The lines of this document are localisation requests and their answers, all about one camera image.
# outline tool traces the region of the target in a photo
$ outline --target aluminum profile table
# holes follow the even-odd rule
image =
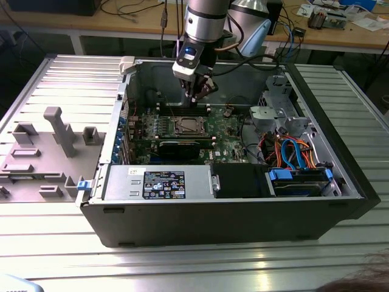
[[[72,105],[63,110],[72,127],[84,125],[77,113],[109,114],[121,82],[119,60],[46,59],[2,119],[1,147],[12,143],[4,129],[24,114],[33,118],[31,111],[40,113],[48,101]],[[297,68],[381,197],[361,219],[339,223],[318,241],[113,249],[100,243],[74,203],[4,203],[0,272],[33,280],[46,292],[113,287],[143,292],[309,291],[357,271],[366,254],[389,246],[388,125],[344,72],[328,66]],[[32,122],[52,131],[40,120]],[[107,129],[103,120],[88,123]]]

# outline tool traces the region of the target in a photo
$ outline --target warning label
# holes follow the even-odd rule
[[[144,199],[185,199],[184,172],[145,172]]]

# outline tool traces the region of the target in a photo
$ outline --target blue latch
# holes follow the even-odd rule
[[[92,183],[91,181],[79,181],[77,184],[77,190],[92,190]]]
[[[292,173],[288,169],[272,169],[269,172],[270,180],[276,179],[293,179]]]
[[[332,181],[332,179],[334,178],[334,175],[332,174],[331,169],[326,169],[325,173],[326,173],[326,176],[327,176],[328,180]]]

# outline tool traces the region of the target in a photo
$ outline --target desk leg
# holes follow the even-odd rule
[[[85,55],[83,44],[81,43],[81,36],[76,33],[69,35],[72,41],[73,50],[75,55]]]
[[[277,49],[279,48],[280,44],[281,43],[279,41],[265,41],[263,43],[263,46],[266,46],[265,54],[274,56]],[[273,60],[270,58],[264,57],[262,59],[262,62],[273,62]]]

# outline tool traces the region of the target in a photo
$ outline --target blue clip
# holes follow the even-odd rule
[[[120,145],[122,143],[122,140],[119,137],[115,138],[115,144]]]
[[[111,156],[111,161],[112,161],[113,163],[118,163],[118,162],[119,162],[119,156],[118,156],[118,154],[113,153],[112,156]]]
[[[292,173],[288,169],[272,169],[269,172],[270,180],[276,179],[293,179]]]
[[[92,190],[92,181],[79,181],[77,190]]]
[[[119,125],[126,124],[126,119],[124,117],[119,117]]]
[[[334,175],[332,174],[331,169],[326,169],[325,173],[326,173],[326,176],[327,176],[328,180],[332,181],[332,179],[334,178]]]

